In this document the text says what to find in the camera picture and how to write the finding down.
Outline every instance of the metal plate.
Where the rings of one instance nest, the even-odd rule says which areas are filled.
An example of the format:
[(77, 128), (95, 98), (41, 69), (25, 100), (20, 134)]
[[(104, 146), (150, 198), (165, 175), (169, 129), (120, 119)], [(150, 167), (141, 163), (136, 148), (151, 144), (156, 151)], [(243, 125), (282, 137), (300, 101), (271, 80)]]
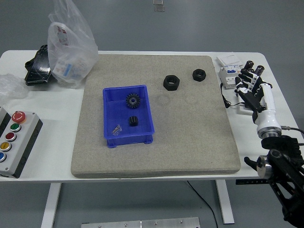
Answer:
[(162, 0), (153, 0), (153, 5), (163, 5)]
[(163, 5), (154, 5), (154, 11), (155, 12), (164, 12), (165, 7)]
[(81, 228), (200, 228), (200, 220), (198, 217), (194, 217), (143, 221), (87, 223), (82, 224)]

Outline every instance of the blue button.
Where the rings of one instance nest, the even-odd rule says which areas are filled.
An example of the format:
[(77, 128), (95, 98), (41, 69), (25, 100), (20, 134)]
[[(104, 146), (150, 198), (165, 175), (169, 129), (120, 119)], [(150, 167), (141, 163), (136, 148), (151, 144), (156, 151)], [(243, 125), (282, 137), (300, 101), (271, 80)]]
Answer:
[(6, 159), (6, 154), (0, 152), (0, 162), (3, 162)]

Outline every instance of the table leg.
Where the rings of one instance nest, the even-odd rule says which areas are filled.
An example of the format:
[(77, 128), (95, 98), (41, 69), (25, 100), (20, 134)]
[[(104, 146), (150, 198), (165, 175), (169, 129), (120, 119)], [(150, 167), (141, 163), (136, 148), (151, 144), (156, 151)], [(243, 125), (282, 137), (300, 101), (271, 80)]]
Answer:
[(60, 194), (61, 183), (51, 183), (49, 188), (47, 204), (44, 210), (41, 228), (52, 228)]
[(222, 211), (224, 224), (234, 224), (230, 199), (225, 180), (216, 180), (219, 204)]

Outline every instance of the black gear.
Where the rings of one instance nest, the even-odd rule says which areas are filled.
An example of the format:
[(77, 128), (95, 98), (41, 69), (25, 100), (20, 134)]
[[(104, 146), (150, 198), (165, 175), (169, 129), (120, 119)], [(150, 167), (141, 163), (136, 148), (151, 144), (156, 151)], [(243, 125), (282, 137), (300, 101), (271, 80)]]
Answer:
[(127, 106), (129, 108), (137, 108), (141, 102), (140, 97), (134, 93), (129, 94), (125, 100), (126, 100)]

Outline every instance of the red emergency stop button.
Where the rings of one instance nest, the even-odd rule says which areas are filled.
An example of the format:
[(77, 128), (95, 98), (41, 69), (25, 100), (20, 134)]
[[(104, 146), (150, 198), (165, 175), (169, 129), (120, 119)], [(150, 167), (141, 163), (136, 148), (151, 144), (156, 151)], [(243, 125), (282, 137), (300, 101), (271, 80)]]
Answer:
[(17, 138), (17, 135), (14, 134), (13, 132), (7, 133), (6, 136), (5, 136), (5, 139), (6, 139), (8, 142), (12, 142), (12, 141), (14, 141), (16, 138)]
[(21, 123), (25, 120), (25, 113), (24, 112), (20, 112), (17, 111), (13, 114), (13, 116), (11, 117), (12, 121), (16, 122), (16, 123)]

